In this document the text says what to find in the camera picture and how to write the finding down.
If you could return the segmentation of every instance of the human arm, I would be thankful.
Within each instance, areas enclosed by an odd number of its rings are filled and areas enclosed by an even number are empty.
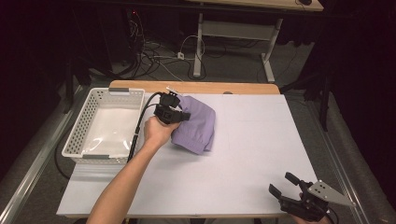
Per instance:
[[[144,145],[102,192],[87,223],[118,224],[122,222],[149,162],[177,127],[178,124],[162,124],[156,117],[151,117],[146,121]]]

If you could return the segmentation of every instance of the desk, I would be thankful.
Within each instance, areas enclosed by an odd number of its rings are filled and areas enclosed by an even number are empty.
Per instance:
[[[318,0],[312,1],[309,6],[304,6],[299,3],[298,0],[189,0],[196,3],[209,3],[209,4],[221,4],[231,5],[240,7],[271,7],[283,10],[300,10],[300,11],[322,11],[323,6]],[[198,32],[197,32],[197,48],[194,57],[194,70],[193,75],[199,77],[201,75],[201,63],[202,63],[202,36],[223,36],[223,37],[238,37],[245,39],[256,39],[269,41],[268,48],[265,53],[262,53],[262,65],[264,66],[264,72],[267,76],[269,83],[275,82],[275,77],[271,68],[269,59],[271,53],[275,47],[276,39],[279,34],[279,30],[282,24],[282,19],[277,19],[275,25],[255,25],[255,24],[244,24],[236,22],[224,22],[224,21],[206,21],[201,13],[198,19]]]
[[[269,184],[297,199],[300,189],[285,173],[316,180],[287,102],[274,85],[114,81],[110,87],[153,92],[168,85],[215,109],[213,147],[198,156],[165,144],[148,166],[128,217],[279,217],[285,214]],[[57,214],[86,217],[121,167],[77,164]]]

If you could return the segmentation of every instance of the wooden table edge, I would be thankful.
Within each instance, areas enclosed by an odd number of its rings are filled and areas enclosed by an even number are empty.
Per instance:
[[[168,86],[179,93],[280,94],[276,85],[261,83],[115,80],[109,85],[110,88],[134,88],[146,92],[166,91]]]

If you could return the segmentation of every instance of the basket handle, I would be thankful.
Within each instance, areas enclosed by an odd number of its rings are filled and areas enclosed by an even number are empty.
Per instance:
[[[109,155],[82,155],[82,159],[86,160],[108,160]]]
[[[123,95],[123,96],[129,96],[129,88],[108,88],[108,92],[110,95]]]

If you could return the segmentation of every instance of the black cable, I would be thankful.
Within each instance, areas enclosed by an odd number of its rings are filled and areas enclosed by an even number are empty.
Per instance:
[[[152,98],[154,98],[154,96],[162,95],[162,94],[163,92],[160,91],[157,91],[154,94],[152,94],[148,98],[148,101],[146,102],[145,106],[143,107],[142,113],[140,113],[139,121],[136,124],[136,129],[134,130],[134,139],[132,140],[131,148],[129,150],[128,161],[130,161],[131,158],[134,156],[134,149],[136,148],[137,137],[139,136],[139,132],[140,132],[140,123],[142,122],[143,116],[145,115],[147,108],[149,108],[149,103],[151,102]]]
[[[332,208],[330,208],[330,207],[329,207],[329,210],[332,211],[332,212],[334,213],[335,218],[337,218],[335,223],[338,224],[339,221],[340,221],[340,218],[338,217],[337,213],[336,213]]]
[[[335,224],[334,221],[332,220],[332,218],[329,216],[329,214],[325,214],[324,215],[327,219],[329,219],[330,223]]]
[[[206,78],[207,72],[206,72],[206,68],[205,68],[205,64],[204,62],[202,62],[202,60],[200,59],[200,57],[198,57],[198,54],[195,53],[195,55],[197,56],[198,60],[201,62],[202,67],[204,68],[204,75],[201,77],[191,77],[189,74],[189,79],[191,80],[195,80],[195,81],[199,81],[199,80],[203,80],[204,78]]]
[[[59,165],[59,162],[58,162],[57,151],[58,151],[59,145],[60,145],[61,142],[64,140],[64,138],[66,137],[66,135],[67,135],[68,133],[70,133],[70,131],[71,131],[72,128],[73,128],[73,125],[71,125],[70,127],[68,127],[68,128],[66,129],[66,131],[65,131],[64,133],[62,133],[61,138],[59,139],[58,143],[56,144],[55,151],[54,151],[54,153],[53,153],[53,159],[54,159],[54,161],[55,161],[56,169],[57,169],[58,172],[61,174],[61,176],[63,176],[63,177],[66,178],[66,179],[70,179],[70,176],[66,175],[66,174],[62,171],[61,166]]]

